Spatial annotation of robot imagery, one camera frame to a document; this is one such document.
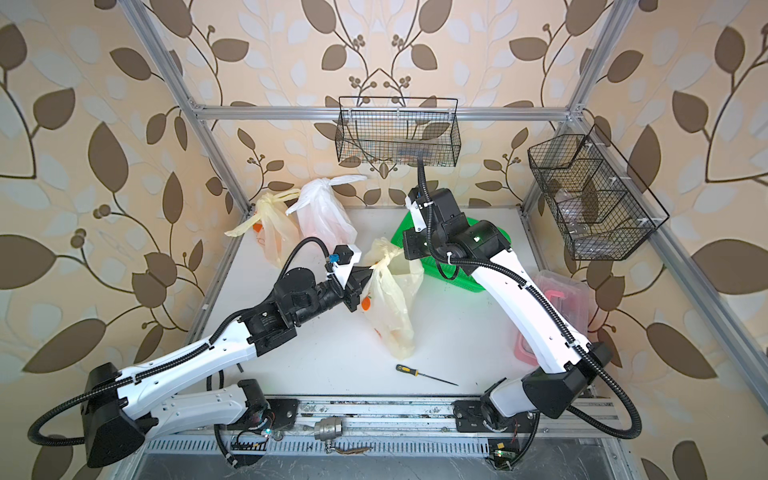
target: wire mesh basket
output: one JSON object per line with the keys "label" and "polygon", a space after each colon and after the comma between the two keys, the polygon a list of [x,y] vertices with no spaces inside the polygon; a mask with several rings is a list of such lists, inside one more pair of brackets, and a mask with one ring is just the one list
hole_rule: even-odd
{"label": "wire mesh basket", "polygon": [[455,167],[462,141],[455,98],[339,97],[339,162]]}
{"label": "wire mesh basket", "polygon": [[[627,164],[626,172],[617,173],[608,163],[598,147],[607,137],[594,129],[534,145],[528,160],[571,257],[626,260],[669,213],[621,152],[616,150]],[[644,207],[630,182],[659,208]]]}

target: tied plastic bag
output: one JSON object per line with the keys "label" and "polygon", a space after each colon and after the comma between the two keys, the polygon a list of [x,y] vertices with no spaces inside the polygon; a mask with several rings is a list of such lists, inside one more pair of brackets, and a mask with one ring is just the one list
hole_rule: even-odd
{"label": "tied plastic bag", "polygon": [[391,354],[406,359],[414,350],[409,311],[424,280],[424,267],[420,260],[407,260],[403,249],[386,238],[374,240],[362,262],[375,262],[362,292],[363,312]]}
{"label": "tied plastic bag", "polygon": [[288,217],[286,200],[299,197],[300,190],[293,188],[278,194],[265,193],[256,200],[256,213],[234,229],[225,232],[229,237],[239,237],[256,223],[261,222],[258,232],[267,261],[282,268],[291,250],[301,240],[299,227]]}
{"label": "tied plastic bag", "polygon": [[298,212],[299,227],[305,237],[318,237],[333,252],[336,245],[355,243],[357,230],[349,222],[344,206],[333,195],[334,185],[365,180],[365,175],[318,178],[301,187],[299,201],[287,213]]}

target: white table surface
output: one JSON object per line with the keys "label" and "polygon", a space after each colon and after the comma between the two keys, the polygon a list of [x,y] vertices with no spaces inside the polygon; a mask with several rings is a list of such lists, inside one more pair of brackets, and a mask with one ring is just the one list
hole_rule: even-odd
{"label": "white table surface", "polygon": [[[490,220],[506,230],[512,248],[530,274],[536,269],[516,209],[467,209],[468,217]],[[348,209],[363,251],[374,238],[391,238],[405,209]],[[304,266],[324,280],[319,248],[305,246],[291,264]],[[256,234],[249,230],[204,329],[210,335],[230,313],[266,298],[279,270],[266,262]],[[415,352],[403,364],[458,383],[459,386],[395,371],[397,359],[381,342],[362,310],[338,305],[305,323],[288,343],[225,370],[226,384],[255,378],[267,395],[472,395],[503,377],[517,378],[533,369],[514,355],[518,331],[487,292],[473,293],[425,276],[415,298],[411,323]],[[191,391],[204,389],[204,382]]]}

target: wire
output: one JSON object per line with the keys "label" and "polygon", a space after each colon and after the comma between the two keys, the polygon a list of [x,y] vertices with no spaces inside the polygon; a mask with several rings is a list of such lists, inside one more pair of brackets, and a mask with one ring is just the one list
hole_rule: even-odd
{"label": "wire", "polygon": [[[435,249],[435,247],[432,245],[432,229],[433,229],[433,221],[434,221],[434,213],[432,212],[432,209],[434,208],[434,203],[432,202],[432,198],[429,196],[429,190],[427,189],[426,184],[426,174],[424,173],[424,161],[422,159],[418,159],[417,163],[417,178],[419,181],[419,190],[420,194],[425,198],[425,209],[426,211],[426,239],[427,239],[427,248],[429,249],[430,255],[432,255],[432,258],[434,258],[438,262],[447,263],[448,259],[438,253],[438,251]],[[616,396],[621,400],[621,403],[624,404],[625,409],[627,410],[627,413],[629,414],[631,425],[629,429],[614,429],[608,425],[605,425],[603,422],[600,422],[599,420],[596,420],[586,413],[582,412],[581,410],[577,409],[574,406],[569,406],[567,410],[574,415],[576,415],[578,418],[584,420],[589,425],[592,425],[596,429],[607,433],[608,435],[617,437],[619,439],[635,439],[637,438],[642,429],[643,429],[643,423],[640,418],[640,413],[637,412],[637,408],[635,408],[632,400],[629,398],[629,396],[624,392],[624,390],[619,386],[616,381],[611,378],[611,376],[608,374],[608,372],[605,371],[603,366],[595,360],[592,355],[590,355],[584,348],[581,347],[581,345],[575,344],[576,339],[574,338],[571,331],[568,329],[568,327],[565,325],[564,321],[561,319],[560,315],[558,314],[557,310],[554,309],[554,307],[549,303],[549,301],[539,292],[534,286],[528,285],[528,282],[517,273],[511,271],[510,269],[498,265],[497,263],[493,263],[489,260],[483,260],[483,259],[469,259],[469,258],[457,258],[455,260],[452,259],[451,262],[452,265],[466,265],[466,266],[478,266],[478,267],[484,267],[489,268],[491,270],[494,270],[496,272],[502,273],[509,278],[513,279],[520,288],[525,288],[528,293],[530,293],[536,301],[541,305],[541,307],[547,312],[547,314],[550,316],[552,321],[554,321],[554,324],[557,326],[557,328],[560,330],[561,335],[565,338],[566,342],[569,345],[573,345],[573,349],[576,350],[576,352],[579,354],[579,356],[584,359],[584,361],[590,366],[592,370],[594,370],[600,378],[602,378],[605,383],[608,385],[608,387],[613,390],[613,392],[616,394]]]}

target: yellow plastic bag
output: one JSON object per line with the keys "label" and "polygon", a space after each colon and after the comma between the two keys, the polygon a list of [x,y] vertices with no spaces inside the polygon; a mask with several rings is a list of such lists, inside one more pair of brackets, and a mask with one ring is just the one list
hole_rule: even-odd
{"label": "yellow plastic bag", "polygon": [[278,194],[262,194],[259,200],[256,200],[256,213],[234,229],[225,232],[225,235],[239,237],[261,222],[258,236],[264,256],[277,268],[283,268],[291,250],[301,240],[299,227],[286,215],[287,207],[284,202],[298,198],[300,192],[298,188],[293,188]]}
{"label": "yellow plastic bag", "polygon": [[415,348],[409,311],[424,280],[424,267],[418,260],[406,260],[403,249],[386,238],[373,241],[362,263],[374,263],[371,280],[362,292],[365,316],[391,354],[406,359]]}

